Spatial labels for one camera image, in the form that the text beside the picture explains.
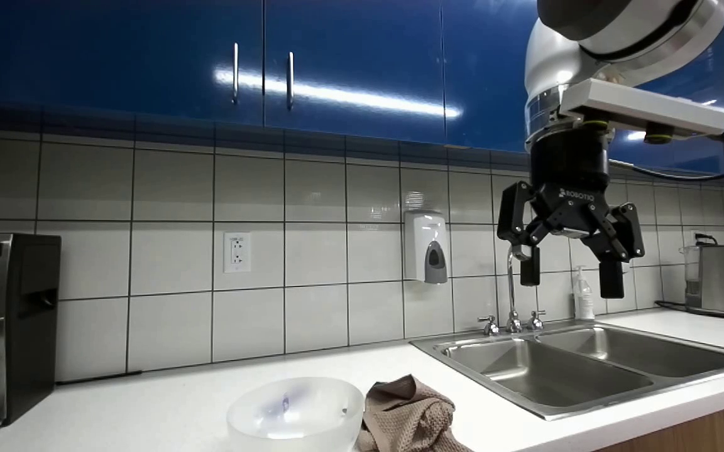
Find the electrical outlet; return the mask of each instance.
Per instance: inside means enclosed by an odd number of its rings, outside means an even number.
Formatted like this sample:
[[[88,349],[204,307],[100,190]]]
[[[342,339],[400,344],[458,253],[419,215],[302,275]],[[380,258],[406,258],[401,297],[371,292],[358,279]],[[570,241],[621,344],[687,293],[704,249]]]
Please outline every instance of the electrical outlet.
[[[225,232],[225,274],[253,268],[253,245],[249,232]]]

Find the soap dispenser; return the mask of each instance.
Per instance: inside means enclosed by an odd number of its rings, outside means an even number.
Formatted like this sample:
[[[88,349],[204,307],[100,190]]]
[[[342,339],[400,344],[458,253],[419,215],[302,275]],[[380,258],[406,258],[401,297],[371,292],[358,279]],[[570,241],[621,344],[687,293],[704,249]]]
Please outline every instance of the soap dispenser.
[[[445,219],[429,210],[404,214],[404,275],[421,284],[446,280]]]

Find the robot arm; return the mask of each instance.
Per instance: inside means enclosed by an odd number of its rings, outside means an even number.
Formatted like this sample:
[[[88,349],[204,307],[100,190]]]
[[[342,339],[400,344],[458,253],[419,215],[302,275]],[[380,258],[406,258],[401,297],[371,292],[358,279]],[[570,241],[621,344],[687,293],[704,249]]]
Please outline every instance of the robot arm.
[[[607,143],[617,127],[645,140],[724,138],[724,111],[635,84],[699,58],[724,28],[724,0],[537,0],[528,87],[529,182],[503,194],[497,235],[539,284],[547,232],[580,238],[601,261],[601,293],[622,297],[621,263],[643,256],[632,206],[610,209]]]

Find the white tile wall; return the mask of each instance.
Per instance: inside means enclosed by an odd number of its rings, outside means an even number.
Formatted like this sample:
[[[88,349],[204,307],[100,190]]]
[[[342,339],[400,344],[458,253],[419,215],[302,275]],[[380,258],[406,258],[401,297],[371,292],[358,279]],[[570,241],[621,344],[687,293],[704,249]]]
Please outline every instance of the white tile wall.
[[[401,284],[348,286],[348,342],[394,342],[404,333]]]
[[[211,221],[214,158],[199,153],[136,153],[136,221]]]
[[[89,378],[449,333],[494,304],[506,319],[494,215],[499,190],[521,179],[0,133],[0,230],[62,235],[57,376]],[[449,221],[449,284],[401,280],[406,190]],[[693,230],[724,241],[724,187],[614,180],[607,201],[635,202],[645,221],[648,256],[625,268],[629,297],[601,298],[591,250],[547,238],[542,284],[518,286],[521,319],[567,319],[577,266],[599,314],[679,300]],[[228,232],[249,243],[242,268],[225,266]]]
[[[44,143],[38,215],[130,221],[130,182],[126,147]]]
[[[346,286],[286,288],[286,351],[346,347]]]
[[[214,293],[214,361],[283,353],[283,292]]]
[[[211,361],[211,293],[130,298],[130,372],[206,361]]]

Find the sink basin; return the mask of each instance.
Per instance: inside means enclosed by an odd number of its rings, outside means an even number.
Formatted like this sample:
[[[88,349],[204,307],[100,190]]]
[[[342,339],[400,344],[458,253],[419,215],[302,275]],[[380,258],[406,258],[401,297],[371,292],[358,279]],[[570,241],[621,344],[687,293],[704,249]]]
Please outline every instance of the sink basin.
[[[438,347],[443,361],[542,417],[607,403],[614,396],[653,383],[637,372],[529,339],[474,339]]]
[[[724,349],[635,333],[622,328],[587,325],[546,333],[537,344],[587,353],[592,358],[622,364],[665,378],[700,376],[724,369]]]
[[[435,339],[416,349],[542,420],[630,402],[724,372],[718,347],[602,324]]]

